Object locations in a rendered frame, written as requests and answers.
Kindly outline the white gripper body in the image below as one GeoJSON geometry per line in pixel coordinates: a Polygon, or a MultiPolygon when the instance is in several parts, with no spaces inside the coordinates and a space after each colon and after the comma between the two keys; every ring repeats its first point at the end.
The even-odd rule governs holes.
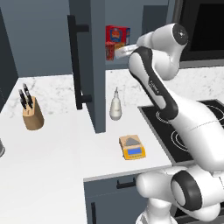
{"type": "Polygon", "coordinates": [[[136,45],[123,46],[123,47],[115,50],[115,57],[117,59],[127,57],[127,56],[131,55],[136,49],[137,49],[136,45]]]}

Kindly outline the grey cabinet door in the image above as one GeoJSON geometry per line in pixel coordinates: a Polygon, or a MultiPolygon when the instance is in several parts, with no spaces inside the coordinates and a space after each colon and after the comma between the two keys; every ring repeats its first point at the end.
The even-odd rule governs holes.
{"type": "Polygon", "coordinates": [[[80,82],[84,95],[92,95],[87,105],[94,131],[106,131],[105,100],[105,0],[68,0],[69,15],[77,25],[88,25],[89,32],[79,32],[80,82]]]}

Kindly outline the yellow digital scale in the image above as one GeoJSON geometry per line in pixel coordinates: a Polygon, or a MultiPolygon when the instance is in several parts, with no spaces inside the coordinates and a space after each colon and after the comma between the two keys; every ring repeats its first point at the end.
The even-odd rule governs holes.
{"type": "Polygon", "coordinates": [[[138,135],[120,136],[119,144],[125,160],[136,160],[146,157],[145,148],[138,135]]]}

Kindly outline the red and blue box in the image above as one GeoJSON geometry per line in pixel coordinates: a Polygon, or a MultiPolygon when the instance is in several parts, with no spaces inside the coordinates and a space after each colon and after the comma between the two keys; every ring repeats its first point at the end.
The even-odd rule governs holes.
{"type": "Polygon", "coordinates": [[[130,43],[130,28],[127,26],[107,25],[106,41],[115,43],[130,43]]]}

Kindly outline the white bottle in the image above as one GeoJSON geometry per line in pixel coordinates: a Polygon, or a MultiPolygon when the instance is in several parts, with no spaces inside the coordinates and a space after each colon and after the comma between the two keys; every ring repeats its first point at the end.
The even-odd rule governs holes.
{"type": "Polygon", "coordinates": [[[116,89],[114,92],[114,97],[110,105],[109,115],[113,121],[118,121],[122,117],[122,105],[119,99],[118,89],[116,89]]]}

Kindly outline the black microwave oven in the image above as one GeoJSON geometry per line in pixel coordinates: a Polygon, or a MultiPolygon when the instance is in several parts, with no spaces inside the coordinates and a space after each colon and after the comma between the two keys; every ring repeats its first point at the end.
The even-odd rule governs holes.
{"type": "Polygon", "coordinates": [[[176,0],[173,20],[188,34],[182,61],[224,60],[224,0],[176,0]]]}

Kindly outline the black hob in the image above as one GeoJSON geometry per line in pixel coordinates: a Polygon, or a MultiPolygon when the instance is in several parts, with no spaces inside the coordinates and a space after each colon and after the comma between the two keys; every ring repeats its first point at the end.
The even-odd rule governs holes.
{"type": "MultiPolygon", "coordinates": [[[[224,104],[217,99],[204,100],[201,103],[215,114],[224,129],[224,104]]],[[[171,163],[173,165],[192,165],[193,158],[188,153],[179,134],[168,121],[160,116],[157,109],[154,106],[143,106],[139,107],[139,110],[171,163]]]]}

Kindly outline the wooden knife block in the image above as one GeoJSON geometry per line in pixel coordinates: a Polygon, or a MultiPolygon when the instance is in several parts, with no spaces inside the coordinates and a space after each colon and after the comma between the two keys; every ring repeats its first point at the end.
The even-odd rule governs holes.
{"type": "Polygon", "coordinates": [[[32,108],[27,105],[26,108],[23,109],[23,120],[28,130],[39,130],[43,127],[45,119],[42,115],[39,103],[34,96],[32,97],[32,102],[32,108]]]}

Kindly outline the grey drawer front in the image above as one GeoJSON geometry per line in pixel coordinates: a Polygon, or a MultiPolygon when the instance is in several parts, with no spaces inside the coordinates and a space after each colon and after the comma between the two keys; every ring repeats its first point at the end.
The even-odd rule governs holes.
{"type": "Polygon", "coordinates": [[[87,200],[126,200],[127,198],[139,198],[137,188],[117,189],[116,182],[130,182],[133,178],[137,179],[137,175],[121,176],[116,178],[105,178],[95,181],[86,182],[84,184],[85,198],[87,200]]]}

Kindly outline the grey base cupboard door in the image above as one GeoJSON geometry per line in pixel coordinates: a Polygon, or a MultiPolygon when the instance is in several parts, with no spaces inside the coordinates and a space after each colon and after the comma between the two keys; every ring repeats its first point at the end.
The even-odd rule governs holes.
{"type": "Polygon", "coordinates": [[[92,224],[91,203],[95,203],[96,224],[136,224],[137,217],[145,209],[147,199],[126,200],[86,199],[87,224],[92,224]]]}

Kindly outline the grey wall cabinet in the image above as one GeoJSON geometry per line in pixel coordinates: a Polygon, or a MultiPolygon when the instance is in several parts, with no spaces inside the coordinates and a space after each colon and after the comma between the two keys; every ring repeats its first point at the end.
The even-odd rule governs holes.
{"type": "Polygon", "coordinates": [[[172,21],[175,0],[105,0],[105,25],[130,28],[129,43],[172,21]]]}

